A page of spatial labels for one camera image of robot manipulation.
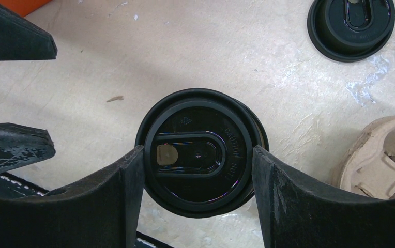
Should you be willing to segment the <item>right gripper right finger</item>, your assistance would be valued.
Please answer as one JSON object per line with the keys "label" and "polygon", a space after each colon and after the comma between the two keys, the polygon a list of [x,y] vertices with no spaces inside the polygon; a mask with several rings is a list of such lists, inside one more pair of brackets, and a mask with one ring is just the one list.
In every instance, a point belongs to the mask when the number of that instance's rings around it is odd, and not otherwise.
{"label": "right gripper right finger", "polygon": [[265,247],[395,247],[395,199],[335,188],[261,146],[252,179]]}

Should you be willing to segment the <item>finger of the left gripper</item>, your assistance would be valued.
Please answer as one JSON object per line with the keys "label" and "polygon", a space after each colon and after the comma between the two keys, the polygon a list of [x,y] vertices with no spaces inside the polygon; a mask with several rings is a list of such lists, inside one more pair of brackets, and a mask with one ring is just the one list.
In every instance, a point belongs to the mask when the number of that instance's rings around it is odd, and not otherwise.
{"label": "finger of the left gripper", "polygon": [[52,60],[57,52],[51,34],[0,4],[0,61]]}
{"label": "finger of the left gripper", "polygon": [[50,159],[55,154],[47,130],[0,123],[0,173]]}

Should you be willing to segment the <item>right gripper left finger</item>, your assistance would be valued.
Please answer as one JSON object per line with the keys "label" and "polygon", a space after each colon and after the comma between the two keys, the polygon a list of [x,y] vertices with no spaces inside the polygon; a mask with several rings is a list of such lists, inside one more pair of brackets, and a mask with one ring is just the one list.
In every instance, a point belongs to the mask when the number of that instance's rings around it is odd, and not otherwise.
{"label": "right gripper left finger", "polygon": [[44,196],[0,197],[0,247],[133,247],[144,148]]}

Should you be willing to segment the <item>orange paper bag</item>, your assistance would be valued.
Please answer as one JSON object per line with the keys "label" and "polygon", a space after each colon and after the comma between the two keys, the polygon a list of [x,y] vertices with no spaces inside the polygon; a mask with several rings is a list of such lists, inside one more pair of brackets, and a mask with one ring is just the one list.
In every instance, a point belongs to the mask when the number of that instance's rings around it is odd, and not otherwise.
{"label": "orange paper bag", "polygon": [[25,17],[51,0],[0,0],[0,4],[19,16]]}

